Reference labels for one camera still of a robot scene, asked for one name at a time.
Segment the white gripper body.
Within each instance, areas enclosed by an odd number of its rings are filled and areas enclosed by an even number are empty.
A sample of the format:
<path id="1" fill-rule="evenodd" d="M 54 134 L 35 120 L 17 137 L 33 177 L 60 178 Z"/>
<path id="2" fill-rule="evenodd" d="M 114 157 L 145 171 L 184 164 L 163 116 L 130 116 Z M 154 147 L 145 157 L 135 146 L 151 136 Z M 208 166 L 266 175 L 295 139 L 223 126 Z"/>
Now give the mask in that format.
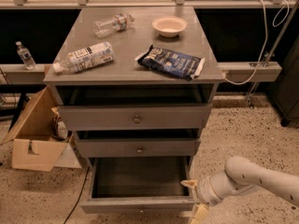
<path id="1" fill-rule="evenodd" d="M 199 181 L 197 186 L 197 197 L 201 203 L 209 206 L 215 206 L 222 202 L 222 199 L 213 189 L 212 181 L 209 176 Z"/>

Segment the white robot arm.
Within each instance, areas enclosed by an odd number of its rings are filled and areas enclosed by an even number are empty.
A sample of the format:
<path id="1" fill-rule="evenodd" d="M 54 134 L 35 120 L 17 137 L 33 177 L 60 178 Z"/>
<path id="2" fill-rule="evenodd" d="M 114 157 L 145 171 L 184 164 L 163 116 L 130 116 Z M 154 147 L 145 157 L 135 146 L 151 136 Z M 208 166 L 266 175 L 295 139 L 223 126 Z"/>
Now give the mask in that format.
<path id="1" fill-rule="evenodd" d="M 257 187 L 299 206 L 298 176 L 263 168 L 241 156 L 229 158 L 224 170 L 215 175 L 201 180 L 182 180 L 180 184 L 192 192 L 194 205 L 188 224 L 201 224 L 210 206 L 221 203 L 229 196 L 252 193 Z"/>

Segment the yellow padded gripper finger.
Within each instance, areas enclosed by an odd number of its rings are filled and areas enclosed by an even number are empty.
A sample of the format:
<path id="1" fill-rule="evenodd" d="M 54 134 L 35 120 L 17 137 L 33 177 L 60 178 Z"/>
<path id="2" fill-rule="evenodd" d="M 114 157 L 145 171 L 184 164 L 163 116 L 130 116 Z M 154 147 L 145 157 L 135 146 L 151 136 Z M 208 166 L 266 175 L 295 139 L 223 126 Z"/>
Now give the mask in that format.
<path id="1" fill-rule="evenodd" d="M 198 185 L 198 181 L 196 179 L 182 180 L 180 184 L 189 189 L 195 189 Z"/>
<path id="2" fill-rule="evenodd" d="M 188 224 L 201 224 L 201 222 L 207 217 L 209 207 L 206 204 L 196 204 L 192 209 L 192 215 Z"/>

